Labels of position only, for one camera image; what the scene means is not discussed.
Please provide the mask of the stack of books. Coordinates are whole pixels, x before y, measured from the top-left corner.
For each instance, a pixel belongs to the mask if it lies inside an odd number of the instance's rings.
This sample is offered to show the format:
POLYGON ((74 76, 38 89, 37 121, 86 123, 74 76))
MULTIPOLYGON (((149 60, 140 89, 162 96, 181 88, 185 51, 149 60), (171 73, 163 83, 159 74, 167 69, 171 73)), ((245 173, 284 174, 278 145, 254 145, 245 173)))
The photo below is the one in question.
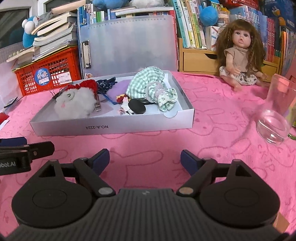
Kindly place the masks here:
POLYGON ((39 16, 38 25, 32 32, 32 35, 37 35, 32 47, 23 47, 11 53, 6 62, 17 60, 20 65, 38 60, 63 47, 76 45, 77 9, 84 5, 86 1, 72 1, 39 16))

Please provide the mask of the clear glass mug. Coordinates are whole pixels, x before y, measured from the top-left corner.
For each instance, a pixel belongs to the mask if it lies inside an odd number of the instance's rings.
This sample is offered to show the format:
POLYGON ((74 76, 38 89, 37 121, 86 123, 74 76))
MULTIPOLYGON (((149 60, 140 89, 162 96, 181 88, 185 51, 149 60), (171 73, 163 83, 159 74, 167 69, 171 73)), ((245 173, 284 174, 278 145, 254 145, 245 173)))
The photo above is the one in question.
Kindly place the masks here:
POLYGON ((268 143, 279 145, 295 122, 295 82, 275 74, 258 114, 256 130, 268 143))

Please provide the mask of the dark blue patterned cloth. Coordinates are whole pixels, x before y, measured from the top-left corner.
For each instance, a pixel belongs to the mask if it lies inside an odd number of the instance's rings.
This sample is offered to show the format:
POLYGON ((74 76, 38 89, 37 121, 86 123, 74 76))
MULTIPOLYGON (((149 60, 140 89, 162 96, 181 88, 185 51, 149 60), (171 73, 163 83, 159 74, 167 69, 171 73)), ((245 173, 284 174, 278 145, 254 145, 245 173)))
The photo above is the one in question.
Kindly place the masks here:
POLYGON ((97 80, 97 93, 98 94, 106 94, 108 90, 112 89, 112 87, 117 83, 116 77, 112 77, 110 79, 102 79, 97 80))

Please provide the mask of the small blue plush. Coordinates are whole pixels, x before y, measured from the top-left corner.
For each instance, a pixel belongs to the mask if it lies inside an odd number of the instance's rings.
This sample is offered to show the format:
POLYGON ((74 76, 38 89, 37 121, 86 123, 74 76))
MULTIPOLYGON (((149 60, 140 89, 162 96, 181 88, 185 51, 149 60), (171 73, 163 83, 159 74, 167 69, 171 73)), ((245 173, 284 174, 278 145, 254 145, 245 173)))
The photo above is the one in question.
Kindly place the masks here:
POLYGON ((93 0, 92 3, 99 9, 117 9, 127 5, 129 0, 93 0))

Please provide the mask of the pink white bunny plush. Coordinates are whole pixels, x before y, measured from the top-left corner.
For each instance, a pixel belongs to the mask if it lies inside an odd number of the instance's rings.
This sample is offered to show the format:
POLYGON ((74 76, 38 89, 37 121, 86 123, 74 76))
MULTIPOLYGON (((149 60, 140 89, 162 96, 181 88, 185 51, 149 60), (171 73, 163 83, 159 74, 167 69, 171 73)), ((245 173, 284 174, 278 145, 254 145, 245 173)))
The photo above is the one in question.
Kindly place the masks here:
POLYGON ((164 0, 131 0, 128 3, 129 6, 133 6, 137 9, 141 8, 151 8, 158 6, 165 6, 164 0))

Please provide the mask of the purple fluffy plush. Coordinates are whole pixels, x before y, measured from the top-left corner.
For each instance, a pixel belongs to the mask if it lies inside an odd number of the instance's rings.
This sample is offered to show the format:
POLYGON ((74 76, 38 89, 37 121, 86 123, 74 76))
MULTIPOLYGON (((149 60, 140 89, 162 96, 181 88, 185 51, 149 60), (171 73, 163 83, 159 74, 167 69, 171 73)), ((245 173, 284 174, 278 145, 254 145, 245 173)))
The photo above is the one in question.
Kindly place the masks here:
POLYGON ((113 102, 117 102, 116 98, 122 94, 126 93, 126 90, 130 84, 130 79, 122 80, 112 86, 110 90, 107 91, 106 96, 113 102))

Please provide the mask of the blue white cat plush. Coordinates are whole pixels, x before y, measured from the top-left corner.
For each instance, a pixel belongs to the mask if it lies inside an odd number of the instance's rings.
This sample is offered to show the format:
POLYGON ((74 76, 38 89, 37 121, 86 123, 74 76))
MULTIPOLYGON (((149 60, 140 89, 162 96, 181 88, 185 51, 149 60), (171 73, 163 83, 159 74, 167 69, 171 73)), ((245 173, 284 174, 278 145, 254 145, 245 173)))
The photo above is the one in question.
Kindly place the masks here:
POLYGON ((34 39, 37 35, 32 35, 33 30, 38 25, 38 17, 32 16, 28 19, 24 19, 22 22, 23 32, 23 47, 30 48, 33 45, 34 39))

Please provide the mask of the white fluffy plush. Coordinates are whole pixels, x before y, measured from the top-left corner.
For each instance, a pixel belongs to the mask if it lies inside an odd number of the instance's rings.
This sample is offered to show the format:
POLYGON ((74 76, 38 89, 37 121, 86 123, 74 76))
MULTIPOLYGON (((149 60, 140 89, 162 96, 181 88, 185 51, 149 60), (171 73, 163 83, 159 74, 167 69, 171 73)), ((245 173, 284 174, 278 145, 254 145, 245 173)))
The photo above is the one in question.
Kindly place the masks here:
POLYGON ((95 110, 96 102, 92 89, 68 89, 56 98, 54 110, 61 120, 86 118, 95 110))

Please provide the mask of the brown haired baby doll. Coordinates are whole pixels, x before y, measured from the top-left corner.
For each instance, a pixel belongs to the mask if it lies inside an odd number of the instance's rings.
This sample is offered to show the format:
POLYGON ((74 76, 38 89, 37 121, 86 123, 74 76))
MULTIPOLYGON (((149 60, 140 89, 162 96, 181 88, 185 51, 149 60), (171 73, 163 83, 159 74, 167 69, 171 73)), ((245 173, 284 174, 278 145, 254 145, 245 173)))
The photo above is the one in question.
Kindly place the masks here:
POLYGON ((219 76, 234 91, 243 86, 268 86, 267 75, 261 71, 265 50, 251 23, 238 19, 224 27, 216 40, 216 54, 219 76))

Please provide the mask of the black round hair accessory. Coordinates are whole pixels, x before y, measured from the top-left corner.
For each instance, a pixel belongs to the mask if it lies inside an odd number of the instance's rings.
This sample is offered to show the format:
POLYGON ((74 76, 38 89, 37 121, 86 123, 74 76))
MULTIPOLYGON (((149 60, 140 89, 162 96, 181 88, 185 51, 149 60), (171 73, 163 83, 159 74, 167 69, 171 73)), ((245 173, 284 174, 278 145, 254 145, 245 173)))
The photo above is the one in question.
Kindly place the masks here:
POLYGON ((146 111, 144 103, 142 103, 138 99, 131 99, 128 102, 128 107, 131 111, 133 111, 135 114, 144 114, 146 111))

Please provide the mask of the wooden drawer organizer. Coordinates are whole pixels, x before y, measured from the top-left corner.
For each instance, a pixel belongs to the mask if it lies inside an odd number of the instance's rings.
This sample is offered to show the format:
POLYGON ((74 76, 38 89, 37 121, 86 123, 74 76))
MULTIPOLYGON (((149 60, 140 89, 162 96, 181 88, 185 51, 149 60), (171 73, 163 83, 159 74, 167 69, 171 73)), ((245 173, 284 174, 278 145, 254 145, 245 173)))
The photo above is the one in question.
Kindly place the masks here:
MULTIPOLYGON (((179 71, 195 74, 219 76, 217 55, 214 51, 184 48, 181 38, 178 39, 179 71)), ((264 60, 262 72, 267 75, 265 82, 270 82, 274 74, 280 70, 280 57, 274 56, 273 62, 264 60)))

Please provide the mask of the black binder clip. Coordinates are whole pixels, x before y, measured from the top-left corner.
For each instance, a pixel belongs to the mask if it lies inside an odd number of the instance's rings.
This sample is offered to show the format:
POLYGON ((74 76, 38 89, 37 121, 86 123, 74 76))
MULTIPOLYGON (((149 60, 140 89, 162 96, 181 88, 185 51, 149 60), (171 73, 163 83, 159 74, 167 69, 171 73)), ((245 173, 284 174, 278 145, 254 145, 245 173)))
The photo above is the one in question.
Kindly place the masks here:
POLYGON ((59 90, 57 90, 57 92, 55 92, 55 89, 50 90, 52 99, 57 99, 57 97, 59 97, 64 92, 64 90, 64 88, 60 88, 59 90))

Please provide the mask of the blue cardboard box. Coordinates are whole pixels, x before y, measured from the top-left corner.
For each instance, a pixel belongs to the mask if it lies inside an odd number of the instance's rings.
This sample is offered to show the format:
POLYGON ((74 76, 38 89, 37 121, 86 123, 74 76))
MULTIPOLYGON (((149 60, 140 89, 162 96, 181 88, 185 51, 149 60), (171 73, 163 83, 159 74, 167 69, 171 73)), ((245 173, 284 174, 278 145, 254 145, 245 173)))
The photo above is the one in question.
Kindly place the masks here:
POLYGON ((276 18, 281 26, 295 30, 295 1, 265 0, 260 4, 266 16, 276 18))

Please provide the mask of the green checkered doll dress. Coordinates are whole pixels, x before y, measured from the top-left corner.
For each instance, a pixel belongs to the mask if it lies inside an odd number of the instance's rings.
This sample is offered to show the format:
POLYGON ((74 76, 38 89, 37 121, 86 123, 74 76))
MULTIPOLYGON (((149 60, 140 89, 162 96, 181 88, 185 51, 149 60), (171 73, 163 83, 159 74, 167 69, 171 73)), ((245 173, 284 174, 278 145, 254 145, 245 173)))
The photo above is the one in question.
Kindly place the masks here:
POLYGON ((158 105, 159 111, 170 111, 178 100, 177 90, 167 87, 165 73, 156 66, 144 68, 130 81, 125 94, 143 103, 158 105))

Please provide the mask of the red knitted bow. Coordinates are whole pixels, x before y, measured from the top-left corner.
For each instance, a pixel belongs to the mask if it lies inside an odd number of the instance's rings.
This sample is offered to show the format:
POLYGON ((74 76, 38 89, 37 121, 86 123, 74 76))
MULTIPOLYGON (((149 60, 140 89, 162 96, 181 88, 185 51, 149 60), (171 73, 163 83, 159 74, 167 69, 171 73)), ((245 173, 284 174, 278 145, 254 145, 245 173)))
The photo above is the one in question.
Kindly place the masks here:
POLYGON ((97 85, 97 82, 94 79, 87 79, 87 80, 82 81, 79 84, 69 84, 65 88, 65 90, 80 89, 82 87, 91 89, 93 91, 94 95, 96 95, 97 92, 98 92, 98 85, 97 85))

